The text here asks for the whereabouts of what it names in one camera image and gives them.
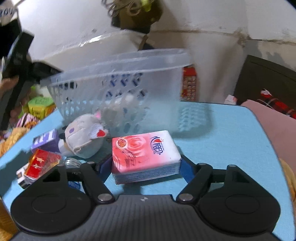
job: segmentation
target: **red snack box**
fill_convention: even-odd
[[[181,100],[196,101],[197,74],[193,66],[184,67]]]
[[[37,149],[29,160],[29,166],[25,172],[25,176],[35,180],[59,164],[61,159],[61,155]]]

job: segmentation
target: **tissue pack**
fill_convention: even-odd
[[[168,131],[112,139],[112,174],[116,184],[179,173],[181,156]]]

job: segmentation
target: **purple box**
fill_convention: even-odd
[[[41,136],[35,137],[31,147],[34,153],[36,149],[41,149],[50,152],[60,153],[59,151],[59,135],[56,129],[44,133]]]

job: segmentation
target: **snack package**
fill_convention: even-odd
[[[42,120],[55,110],[56,105],[51,97],[38,96],[28,102],[28,107],[32,115]]]
[[[179,173],[181,155],[168,131],[112,139],[112,174],[116,184]]]
[[[183,69],[183,88],[181,100],[196,101],[196,84],[197,74],[193,65],[184,67]]]
[[[41,136],[35,137],[31,150],[33,153],[37,149],[42,149],[45,151],[60,153],[59,151],[59,135],[56,129],[45,132]]]
[[[14,128],[6,141],[0,143],[0,157],[2,157],[20,138],[29,132],[30,129],[19,127]]]
[[[25,113],[17,122],[16,127],[25,127],[32,129],[39,122],[40,120],[37,117],[31,115],[30,113]]]
[[[61,155],[37,149],[29,160],[29,165],[25,171],[26,182],[32,184],[36,179],[59,164]]]

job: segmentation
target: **red plaid fabric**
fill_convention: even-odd
[[[296,111],[287,106],[285,103],[279,101],[277,98],[274,98],[272,94],[270,94],[270,92],[266,89],[263,89],[260,92],[260,98],[257,99],[257,102],[296,119]]]

